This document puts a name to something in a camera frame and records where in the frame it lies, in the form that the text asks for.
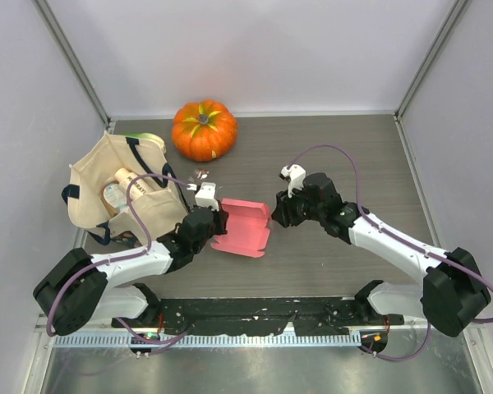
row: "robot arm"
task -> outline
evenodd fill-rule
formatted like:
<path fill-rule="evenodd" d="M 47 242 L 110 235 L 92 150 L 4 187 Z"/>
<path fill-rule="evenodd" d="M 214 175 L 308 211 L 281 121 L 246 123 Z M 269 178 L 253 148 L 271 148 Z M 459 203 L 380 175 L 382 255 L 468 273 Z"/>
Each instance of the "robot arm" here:
<path fill-rule="evenodd" d="M 157 317 L 158 301 L 144 285 L 120 287 L 150 275 L 171 273 L 190 263 L 214 235 L 226 234 L 228 214 L 215 199 L 215 184 L 203 183 L 196 206 L 182 223 L 146 247 L 112 254 L 88 255 L 71 250 L 35 288 L 33 293 L 48 314 L 64 283 L 81 268 L 106 261 L 91 269 L 70 287 L 60 301 L 53 320 L 58 335 L 68 335 L 95 320 L 123 317 L 149 326 Z"/>
<path fill-rule="evenodd" d="M 430 256 L 450 259 L 480 274 L 466 250 L 457 248 L 450 253 L 424 244 L 385 224 L 365 208 L 366 217 L 362 216 L 357 204 L 342 201 L 324 173 L 307 176 L 303 168 L 293 165 L 285 167 L 280 176 L 289 185 L 276 195 L 277 206 L 272 214 L 276 222 L 289 227 L 305 220 L 317 221 L 330 236 L 379 255 L 418 283 L 395 286 L 373 281 L 356 297 L 364 298 L 371 312 L 427 318 L 445 335 L 456 337 L 491 302 L 485 286 Z M 399 239 L 409 241 L 416 249 Z"/>

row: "canvas tote bag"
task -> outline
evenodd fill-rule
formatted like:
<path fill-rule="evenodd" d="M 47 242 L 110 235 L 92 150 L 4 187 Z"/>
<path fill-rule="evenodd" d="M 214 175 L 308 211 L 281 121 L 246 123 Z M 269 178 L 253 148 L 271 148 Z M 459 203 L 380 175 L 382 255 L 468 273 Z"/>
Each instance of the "canvas tote bag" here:
<path fill-rule="evenodd" d="M 130 247 L 146 244 L 145 233 L 129 210 L 111 218 L 101 200 L 103 188 L 115 180 L 120 168 L 142 175 L 157 173 L 175 177 L 164 157 L 161 139 L 137 139 L 104 133 L 97 145 L 71 166 L 71 179 L 62 191 L 71 222 L 86 229 L 101 245 L 110 241 Z M 144 178 L 153 189 L 132 201 L 152 240 L 174 229 L 187 215 L 188 205 L 174 182 Z"/>

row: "cable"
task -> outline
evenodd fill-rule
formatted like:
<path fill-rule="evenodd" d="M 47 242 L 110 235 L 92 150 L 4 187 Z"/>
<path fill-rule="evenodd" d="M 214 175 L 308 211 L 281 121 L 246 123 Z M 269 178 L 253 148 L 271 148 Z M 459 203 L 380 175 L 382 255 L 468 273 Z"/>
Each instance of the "cable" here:
<path fill-rule="evenodd" d="M 427 331 L 426 331 L 426 337 L 424 338 L 424 342 L 420 345 L 418 350 L 412 353 L 411 355 L 406 355 L 405 357 L 391 357 L 390 355 L 381 355 L 380 353 L 376 353 L 375 356 L 380 360 L 392 361 L 395 363 L 398 363 L 400 361 L 409 361 L 414 359 L 415 357 L 418 357 L 424 351 L 424 349 L 426 349 L 427 345 L 429 345 L 430 338 L 431 338 L 431 325 L 427 323 Z M 371 346 L 369 346 L 368 348 L 364 347 L 364 345 L 360 347 L 370 355 L 374 355 L 374 353 L 372 352 L 373 344 L 374 341 L 371 343 Z"/>
<path fill-rule="evenodd" d="M 184 332 L 183 334 L 180 334 L 180 335 L 176 336 L 175 338 L 172 338 L 171 340 L 169 340 L 170 343 L 168 343 L 164 347 L 161 347 L 159 349 L 156 349 L 156 350 L 153 350 L 153 351 L 149 352 L 148 353 L 148 356 L 150 356 L 150 355 L 158 355 L 160 353 L 164 353 L 170 347 L 172 347 L 173 345 L 175 345 L 176 343 L 178 343 L 181 339 L 183 339 L 186 335 L 187 335 L 187 333 Z M 86 376 L 86 377 L 98 376 L 98 375 L 102 375 L 105 372 L 108 372 L 110 369 L 116 367 L 117 365 L 119 365 L 123 361 L 126 361 L 126 360 L 131 359 L 131 358 L 134 358 L 134 357 L 135 357 L 134 354 L 125 355 L 124 357 L 119 358 L 117 361 L 111 363 L 110 365 L 108 365 L 108 366 L 106 366 L 106 367 L 104 367 L 104 368 L 102 368 L 102 369 L 100 369 L 98 371 L 95 371 L 95 372 L 80 372 L 80 371 L 75 371 L 74 369 L 71 369 L 69 367 L 69 364 L 71 363 L 71 356 L 69 355 L 67 357 L 66 361 L 64 362 L 64 365 L 60 368 L 60 371 L 58 372 L 57 378 L 55 379 L 55 383 L 53 384 L 53 389 L 51 390 L 50 393 L 51 394 L 56 394 L 58 385 L 60 384 L 60 381 L 62 380 L 62 376 L 64 375 L 64 372 L 65 371 L 68 371 L 70 373 L 73 373 L 74 375 L 79 375 L 79 376 Z"/>
<path fill-rule="evenodd" d="M 133 328 L 131 328 L 130 326 L 128 326 L 126 324 L 126 322 L 124 320 L 122 320 L 121 318 L 115 318 L 126 330 L 128 330 L 128 332 L 135 338 L 137 339 L 137 341 L 143 341 L 144 343 L 149 343 L 151 345 L 166 345 L 168 343 L 176 343 L 176 342 L 179 342 L 182 337 L 184 337 L 184 335 L 186 335 L 186 333 L 184 332 L 183 334 L 179 334 L 177 335 L 176 337 L 174 338 L 170 338 L 170 339 L 165 339 L 164 341 L 157 341 L 155 339 L 149 339 L 149 338 L 144 338 L 142 336 L 140 336 L 139 334 L 137 334 L 135 331 L 133 331 Z"/>
<path fill-rule="evenodd" d="M 130 199 L 130 189 L 131 189 L 131 187 L 135 184 L 135 182 L 137 182 L 138 180 L 140 180 L 142 178 L 146 178 L 146 177 L 156 177 L 156 178 L 166 179 L 168 181 L 175 182 L 175 183 L 177 183 L 180 186 L 188 187 L 188 184 L 186 182 L 179 181 L 178 179 L 172 178 L 170 176 L 162 175 L 162 174 L 144 174 L 144 175 L 139 175 L 139 176 L 136 176 L 135 178 L 133 178 L 130 181 L 130 183 L 128 184 L 127 190 L 126 190 L 126 200 L 127 200 L 128 208 L 130 209 L 131 213 L 133 213 L 133 216 L 137 220 L 137 223 L 139 223 L 139 226 L 141 226 L 142 231 L 145 233 L 146 240 L 147 240 L 147 245 L 146 245 L 145 249 L 143 249 L 143 250 L 141 250 L 139 252 L 136 252 L 134 254 L 129 254 L 127 256 L 119 256 L 119 257 L 115 257 L 113 259 L 104 259 L 104 260 L 101 260 L 101 261 L 99 261 L 97 263 L 92 263 L 92 264 L 88 265 L 87 267 L 84 267 L 84 268 L 80 269 L 75 274 L 73 274 L 66 281 L 66 283 L 64 283 L 64 285 L 62 286 L 62 288 L 60 289 L 60 291 L 57 293 L 57 296 L 55 297 L 55 300 L 53 301 L 53 303 L 51 305 L 51 308 L 49 309 L 48 322 L 46 322 L 46 333 L 48 334 L 48 336 L 54 337 L 55 335 L 57 335 L 57 333 L 52 330 L 52 326 L 53 326 L 53 320 L 55 319 L 55 313 L 57 312 L 58 305 L 60 304 L 60 301 L 62 301 L 62 298 L 64 297 L 64 294 L 66 293 L 66 291 L 70 288 L 70 286 L 79 277 L 81 277 L 85 273 L 87 273 L 90 270 L 92 270 L 94 268 L 97 268 L 97 267 L 99 267 L 101 265 L 105 265 L 105 264 L 108 264 L 108 263 L 116 263 L 118 261 L 125 261 L 125 260 L 129 260 L 129 259 L 134 259 L 135 257 L 140 257 L 140 256 L 148 253 L 148 251 L 150 251 L 150 249 L 151 249 L 151 242 L 152 242 L 151 241 L 150 232 L 148 231 L 148 228 L 146 228 L 146 225 L 142 222 L 142 219 L 137 214 L 135 208 L 133 208 L 133 204 L 131 203 L 131 199 Z"/>
<path fill-rule="evenodd" d="M 374 220 L 372 220 L 371 218 L 369 218 L 367 216 L 367 214 L 365 213 L 365 211 L 363 210 L 363 207 L 362 207 L 362 199 L 360 197 L 360 172 L 358 170 L 358 167 L 357 167 L 356 162 L 354 161 L 354 159 L 352 158 L 352 156 L 345 149 L 343 149 L 340 146 L 335 145 L 335 144 L 318 144 L 318 145 L 313 145 L 310 148 L 307 148 L 303 152 L 301 152 L 300 154 L 298 154 L 298 156 L 296 156 L 287 165 L 287 169 L 289 169 L 293 164 L 295 164 L 297 162 L 297 160 L 301 156 L 303 156 L 305 153 L 308 153 L 309 151 L 311 151 L 313 149 L 323 148 L 323 147 L 325 147 L 325 148 L 332 148 L 332 149 L 338 150 L 339 152 L 343 153 L 343 155 L 346 158 L 348 158 L 349 162 L 351 162 L 352 168 L 354 169 L 354 174 L 356 176 L 356 205 L 358 206 L 358 211 L 360 212 L 360 214 L 362 215 L 362 217 L 364 217 L 373 227 L 380 228 L 380 225 L 378 223 L 376 223 Z M 387 234 L 388 236 L 390 236 L 391 238 L 395 239 L 396 241 L 400 242 L 401 244 L 404 244 L 407 247 L 415 250 L 418 253 L 426 253 L 426 251 L 423 248 L 421 248 L 421 247 L 413 244 L 411 241 L 408 241 L 408 240 L 403 239 L 401 236 L 398 236 L 397 234 L 394 234 L 387 227 L 382 227 L 381 228 L 381 231 L 384 232 L 385 234 Z M 439 256 L 438 254 L 435 254 L 435 253 L 432 253 L 432 252 L 427 253 L 427 255 L 429 257 L 432 257 L 433 259 L 439 260 L 442 263 L 446 263 L 446 264 L 450 265 L 451 267 L 456 268 L 459 271 L 462 271 L 463 273 L 466 273 L 467 275 L 469 275 L 473 279 L 479 281 L 482 285 L 484 285 L 485 287 L 487 287 L 493 293 L 493 285 L 489 281 L 487 281 L 486 279 L 484 279 L 483 277 L 481 277 L 480 275 L 478 275 L 477 273 L 473 272 L 471 269 L 465 268 L 462 265 L 460 265 L 458 263 L 455 263 L 454 261 L 451 261 L 449 259 L 446 259 L 446 258 L 444 258 L 442 256 Z M 475 318 L 475 319 L 473 319 L 473 322 L 474 323 L 493 323 L 493 317 L 492 318 Z"/>

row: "orange pumpkin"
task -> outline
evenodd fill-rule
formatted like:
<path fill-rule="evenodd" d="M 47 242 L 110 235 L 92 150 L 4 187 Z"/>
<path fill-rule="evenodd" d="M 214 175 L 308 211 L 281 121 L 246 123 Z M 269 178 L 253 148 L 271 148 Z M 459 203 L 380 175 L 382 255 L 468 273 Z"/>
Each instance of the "orange pumpkin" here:
<path fill-rule="evenodd" d="M 223 156 L 236 138 L 236 118 L 214 100 L 188 103 L 173 118 L 173 143 L 182 154 L 198 162 Z"/>

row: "pink cardboard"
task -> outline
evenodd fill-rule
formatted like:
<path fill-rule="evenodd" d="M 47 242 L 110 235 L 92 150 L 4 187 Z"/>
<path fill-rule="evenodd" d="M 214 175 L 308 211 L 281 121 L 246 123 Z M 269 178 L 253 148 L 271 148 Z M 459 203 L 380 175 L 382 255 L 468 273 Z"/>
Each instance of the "pink cardboard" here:
<path fill-rule="evenodd" d="M 217 242 L 211 244 L 215 250 L 259 258 L 269 240 L 270 210 L 267 204 L 243 201 L 241 199 L 223 199 L 223 210 L 228 212 L 227 232 L 224 236 L 215 236 Z"/>

